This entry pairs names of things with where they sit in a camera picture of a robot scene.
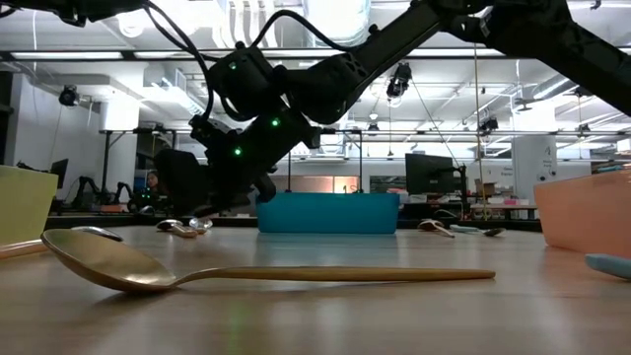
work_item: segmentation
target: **blue object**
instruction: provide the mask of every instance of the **blue object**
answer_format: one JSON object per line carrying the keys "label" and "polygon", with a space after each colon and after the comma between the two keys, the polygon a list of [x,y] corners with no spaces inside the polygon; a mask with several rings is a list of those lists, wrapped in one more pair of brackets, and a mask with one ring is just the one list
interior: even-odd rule
{"label": "blue object", "polygon": [[262,233],[393,234],[398,194],[279,193],[257,203]]}
{"label": "blue object", "polygon": [[596,271],[631,281],[631,259],[609,254],[587,254],[585,262]]}

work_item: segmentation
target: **ceiling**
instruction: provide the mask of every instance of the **ceiling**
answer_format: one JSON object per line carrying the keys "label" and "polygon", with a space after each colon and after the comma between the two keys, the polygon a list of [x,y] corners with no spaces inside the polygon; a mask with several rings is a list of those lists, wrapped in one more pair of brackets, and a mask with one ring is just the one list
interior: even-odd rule
{"label": "ceiling", "polygon": [[[236,31],[243,29],[245,41],[251,40],[250,15],[251,3],[242,0],[245,6],[243,20],[239,21],[240,1],[231,0],[229,36],[232,39],[240,37]],[[304,13],[300,0],[276,0],[274,9],[290,9]],[[270,1],[258,2],[259,8],[269,6]],[[624,46],[631,43],[631,6],[620,7],[624,2],[604,0],[603,6],[591,11],[591,2],[570,2],[574,20],[614,45]],[[176,19],[181,23],[191,22],[198,24],[199,28],[191,35],[191,39],[199,48],[222,48],[224,42],[217,43],[217,32],[213,26],[217,26],[218,18],[212,16],[216,13],[215,1],[190,1],[185,2],[190,18]],[[373,0],[370,9],[368,23],[377,24],[380,28],[400,15],[407,7],[407,1]],[[332,24],[344,22],[345,14],[330,9],[330,22]],[[259,12],[259,22],[264,21],[264,12]],[[75,29],[62,24],[56,17],[38,12],[35,16],[31,11],[22,11],[0,21],[0,50],[25,51],[25,50],[173,50],[175,47],[164,39],[154,28],[147,27],[142,35],[128,37],[119,29],[119,19],[111,18],[95,24],[87,24],[84,29]],[[282,48],[312,48],[311,41],[306,31],[292,19],[281,19],[275,28],[275,39]],[[422,48],[471,48],[472,44],[462,42],[448,34],[437,34],[427,40]],[[310,61],[293,59],[276,59],[274,63],[282,62],[290,69],[307,68]],[[372,120],[371,113],[376,113],[383,129],[430,129],[435,120],[440,129],[453,130],[471,126],[475,129],[475,120],[478,107],[485,107],[493,103],[492,110],[482,110],[482,118],[494,115],[498,118],[501,129],[511,129],[513,118],[517,114],[511,110],[511,101],[508,95],[519,95],[519,88],[533,88],[537,84],[554,78],[557,73],[536,60],[522,59],[512,60],[506,58],[483,59],[474,61],[468,58],[453,58],[450,60],[414,59],[409,60],[413,73],[413,85],[402,98],[401,105],[390,107],[385,100],[384,87],[387,73],[362,95],[359,102],[349,110],[349,117],[343,119],[338,127],[357,126],[365,128]],[[33,68],[31,63],[13,64],[12,70],[29,71]],[[190,118],[190,113],[183,106],[170,100],[164,91],[152,87],[155,80],[148,80],[149,74],[183,73],[187,78],[186,90],[201,104],[206,102],[207,94],[204,92],[204,82],[201,72],[194,62],[163,61],[163,62],[115,62],[115,63],[39,63],[37,75],[56,76],[60,74],[85,74],[107,75],[117,82],[126,84],[142,99],[142,120],[161,121],[173,128],[184,128]],[[138,76],[145,73],[142,86],[138,81],[127,80],[130,76]],[[579,123],[594,117],[606,116],[615,112],[615,109],[597,98],[583,98],[581,109],[577,109],[576,97],[557,96],[551,103],[556,106],[556,124],[561,129],[574,129]],[[214,109],[215,117],[228,120],[223,110],[217,106]],[[601,125],[601,130],[618,130],[631,127],[631,119],[621,115],[610,119]]]}

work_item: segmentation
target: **spoon bowl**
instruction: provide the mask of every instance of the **spoon bowl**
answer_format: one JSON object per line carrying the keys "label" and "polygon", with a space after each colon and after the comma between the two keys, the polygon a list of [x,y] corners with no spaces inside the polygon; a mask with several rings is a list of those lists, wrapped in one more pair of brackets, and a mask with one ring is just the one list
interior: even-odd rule
{"label": "spoon bowl", "polygon": [[178,285],[207,278],[323,282],[418,282],[486,279],[490,270],[420,269],[401,267],[227,267],[211,268],[177,278],[158,260],[126,244],[93,234],[49,230],[43,243],[70,270],[84,279],[113,290],[165,292]]}

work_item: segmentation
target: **black cable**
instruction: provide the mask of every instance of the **black cable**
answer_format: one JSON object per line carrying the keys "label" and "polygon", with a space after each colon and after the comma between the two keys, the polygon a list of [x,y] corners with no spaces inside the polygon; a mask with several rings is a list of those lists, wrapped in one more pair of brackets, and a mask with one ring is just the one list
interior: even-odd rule
{"label": "black cable", "polygon": [[[189,54],[193,54],[192,50],[190,48],[188,48],[187,46],[185,46],[182,42],[180,42],[177,38],[175,38],[174,36],[172,36],[169,31],[167,31],[164,27],[162,27],[158,21],[154,18],[153,14],[151,13],[151,11],[147,12],[147,15],[149,15],[149,18],[151,19],[151,22],[154,23],[154,25],[156,26],[156,29],[162,34],[162,36],[164,36],[166,39],[168,39],[171,43],[173,43],[177,48],[189,53]],[[205,60],[208,61],[212,61],[212,62],[217,62],[219,61],[220,58],[211,56],[211,55],[207,55],[207,54],[203,54],[200,53],[200,55],[202,56],[202,58],[204,58]]]}
{"label": "black cable", "polygon": [[11,16],[16,12],[16,9],[10,8],[7,11],[0,12],[0,19],[4,19],[7,16]]}
{"label": "black cable", "polygon": [[208,105],[206,106],[206,109],[204,110],[202,117],[204,118],[210,117],[210,111],[213,107],[214,96],[213,96],[212,88],[211,88],[210,72],[208,70],[208,67],[206,66],[206,62],[204,61],[204,58],[199,53],[199,50],[197,50],[197,47],[192,42],[192,40],[190,40],[188,35],[186,35],[184,31],[182,31],[179,28],[179,26],[173,20],[171,20],[171,18],[160,7],[158,7],[156,4],[152,3],[151,1],[147,1],[147,5],[145,5],[145,11],[149,14],[149,17],[151,18],[156,28],[160,28],[161,25],[158,24],[157,21],[155,21],[156,19],[154,19],[153,16],[151,16],[151,10],[156,11],[158,14],[160,14],[160,16],[162,16],[165,20],[167,20],[167,22],[174,29],[177,35],[184,41],[184,43],[186,44],[186,47],[190,50],[190,53],[193,55],[193,57],[195,57],[197,64],[199,64],[199,67],[201,68],[201,71],[204,74],[204,79],[206,80],[206,86],[208,87]]}
{"label": "black cable", "polygon": [[305,19],[304,17],[300,16],[299,14],[290,11],[290,10],[280,10],[274,13],[274,15],[272,15],[269,20],[267,20],[267,22],[265,23],[265,26],[263,26],[263,29],[260,31],[260,34],[258,34],[258,37],[252,42],[251,46],[257,46],[259,45],[263,39],[265,38],[265,34],[267,34],[267,32],[269,31],[269,29],[271,28],[271,26],[281,17],[290,17],[296,21],[298,21],[301,25],[303,25],[307,30],[309,30],[312,34],[314,34],[317,38],[319,38],[319,40],[323,41],[326,45],[330,46],[333,49],[337,49],[339,51],[351,51],[353,50],[355,47],[353,46],[345,46],[345,45],[341,45],[341,44],[337,44],[334,41],[332,41],[329,37],[327,37],[325,34],[323,34],[320,30],[318,30],[316,28],[316,26],[312,25],[312,23],[309,22],[309,20]]}

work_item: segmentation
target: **person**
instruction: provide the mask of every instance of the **person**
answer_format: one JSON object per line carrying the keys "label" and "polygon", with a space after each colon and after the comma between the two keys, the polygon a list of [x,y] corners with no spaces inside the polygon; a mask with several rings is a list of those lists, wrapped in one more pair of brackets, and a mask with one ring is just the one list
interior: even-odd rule
{"label": "person", "polygon": [[158,180],[158,172],[150,171],[147,174],[147,186],[152,193],[160,192],[160,181]]}

